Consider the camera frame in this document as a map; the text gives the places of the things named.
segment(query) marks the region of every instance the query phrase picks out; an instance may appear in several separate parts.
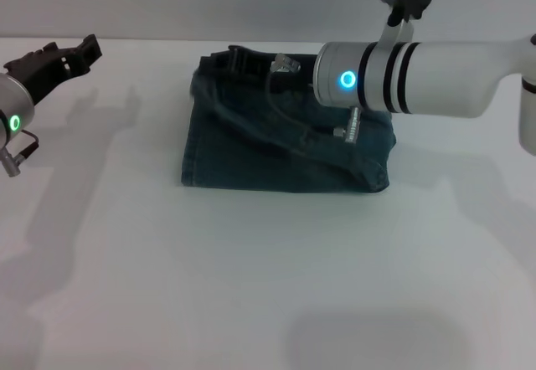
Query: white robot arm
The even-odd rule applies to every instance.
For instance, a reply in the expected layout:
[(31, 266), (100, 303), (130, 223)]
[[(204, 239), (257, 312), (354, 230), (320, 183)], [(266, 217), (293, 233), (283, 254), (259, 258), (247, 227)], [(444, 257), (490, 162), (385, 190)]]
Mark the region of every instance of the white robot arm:
[(393, 8), (376, 43), (329, 43), (315, 63), (313, 87), (325, 106), (353, 109), (347, 141), (360, 110), (475, 118), (484, 113), (499, 81), (523, 79), (519, 140), (536, 156), (536, 35), (508, 42), (411, 42), (412, 18), (431, 0), (382, 0)]

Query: led light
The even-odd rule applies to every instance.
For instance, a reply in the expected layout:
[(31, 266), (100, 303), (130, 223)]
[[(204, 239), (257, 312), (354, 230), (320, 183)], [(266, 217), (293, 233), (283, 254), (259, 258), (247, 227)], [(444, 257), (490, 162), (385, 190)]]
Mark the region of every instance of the led light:
[(11, 131), (17, 131), (20, 127), (20, 117), (17, 115), (11, 116), (11, 119), (9, 119), (9, 127), (11, 127)]
[(349, 90), (353, 88), (357, 82), (358, 79), (356, 78), (353, 71), (345, 71), (341, 74), (340, 83), (343, 88)]

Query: folded jeans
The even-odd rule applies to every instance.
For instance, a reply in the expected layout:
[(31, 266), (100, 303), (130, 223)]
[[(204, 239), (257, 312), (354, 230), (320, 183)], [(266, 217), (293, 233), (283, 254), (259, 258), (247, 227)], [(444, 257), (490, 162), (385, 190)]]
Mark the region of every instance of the folded jeans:
[(364, 111), (350, 144), (332, 135), (346, 128), (350, 111), (321, 106), (312, 89), (271, 96), (293, 121), (259, 87), (196, 72), (190, 92), (185, 186), (288, 193), (377, 193), (389, 186), (396, 143), (389, 114)]

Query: metal connector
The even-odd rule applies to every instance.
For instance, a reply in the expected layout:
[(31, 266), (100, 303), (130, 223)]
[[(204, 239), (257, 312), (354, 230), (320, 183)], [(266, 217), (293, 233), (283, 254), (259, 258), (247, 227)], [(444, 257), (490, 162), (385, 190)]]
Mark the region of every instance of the metal connector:
[(277, 54), (274, 62), (271, 64), (270, 71), (275, 73), (277, 71), (286, 71), (291, 73), (297, 73), (302, 66), (300, 62), (289, 58), (285, 54)]
[(342, 127), (336, 127), (333, 129), (333, 136), (336, 138), (344, 138), (346, 136), (346, 129)]
[(18, 168), (17, 161), (9, 153), (6, 147), (0, 149), (0, 162), (9, 177), (16, 177), (20, 175), (20, 169)]
[(361, 121), (361, 110), (359, 108), (352, 109), (352, 115), (348, 122), (348, 128), (346, 130), (345, 142), (355, 144), (358, 141), (359, 124)]

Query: black cable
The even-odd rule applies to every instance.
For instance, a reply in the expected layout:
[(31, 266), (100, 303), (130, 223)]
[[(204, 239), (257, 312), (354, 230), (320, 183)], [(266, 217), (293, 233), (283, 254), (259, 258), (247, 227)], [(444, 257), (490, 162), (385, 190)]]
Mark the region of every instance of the black cable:
[(27, 136), (32, 137), (35, 140), (35, 142), (39, 144), (39, 138), (35, 136), (33, 133), (30, 133), (28, 130), (21, 130), (21, 132), (26, 134)]
[(33, 138), (33, 143), (31, 143), (19, 153), (19, 156), (21, 156), (23, 160), (26, 161), (30, 157), (30, 155), (32, 155), (39, 148), (39, 138), (27, 130), (21, 130), (21, 133), (24, 133), (27, 136)]

